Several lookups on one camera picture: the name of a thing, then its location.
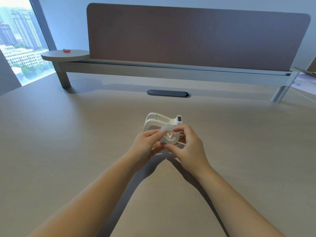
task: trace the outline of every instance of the hand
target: hand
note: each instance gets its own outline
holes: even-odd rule
[[[136,171],[139,171],[148,160],[164,149],[164,144],[160,139],[164,136],[166,130],[145,131],[138,134],[125,156],[133,159]]]
[[[183,149],[169,144],[165,145],[165,148],[176,155],[188,172],[197,177],[203,170],[211,168],[204,152],[202,140],[189,125],[179,125],[173,131],[181,131],[180,137],[186,138],[186,144]]]

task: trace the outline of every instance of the desk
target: desk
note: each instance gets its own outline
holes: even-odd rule
[[[286,236],[314,236],[316,104],[275,87],[56,74],[0,97],[0,236],[25,236],[131,145],[150,112],[182,115],[211,165]],[[149,96],[181,88],[190,98]],[[132,194],[112,236],[225,236],[199,192],[163,160]]]

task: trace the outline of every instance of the person's left hand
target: person's left hand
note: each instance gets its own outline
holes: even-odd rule
[[[135,169],[139,171],[148,160],[164,149],[164,144],[160,143],[160,139],[164,136],[166,130],[150,130],[138,134],[125,154],[128,158],[132,158],[135,162]]]

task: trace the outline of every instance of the person's right hand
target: person's right hand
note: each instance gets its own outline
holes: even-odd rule
[[[173,131],[184,132],[186,144],[183,149],[170,144],[165,145],[165,148],[176,155],[188,172],[197,177],[204,170],[211,168],[204,152],[202,140],[189,125],[179,125]]]

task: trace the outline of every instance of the white wall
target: white wall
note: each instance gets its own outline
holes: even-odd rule
[[[91,2],[170,7],[308,13],[310,27],[293,66],[307,68],[316,55],[316,0],[39,0],[57,49],[89,50],[86,7]]]
[[[21,87],[2,51],[0,51],[0,96]]]

